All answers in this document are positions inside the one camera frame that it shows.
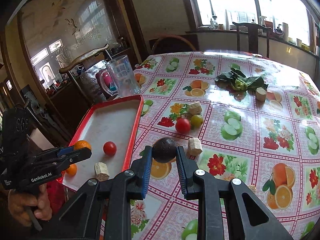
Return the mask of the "left hand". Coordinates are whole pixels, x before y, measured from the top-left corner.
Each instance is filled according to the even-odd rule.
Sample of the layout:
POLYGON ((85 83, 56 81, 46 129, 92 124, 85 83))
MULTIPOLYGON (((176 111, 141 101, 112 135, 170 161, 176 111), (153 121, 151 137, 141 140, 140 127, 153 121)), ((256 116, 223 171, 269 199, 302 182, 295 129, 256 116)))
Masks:
POLYGON ((8 194, 8 209, 12 215, 23 226, 31 226, 32 221, 25 207, 36 207, 34 216, 37 219, 48 221, 52 218, 52 208, 48 198, 47 184, 39 187, 39 195, 19 193, 11 189, 8 194))

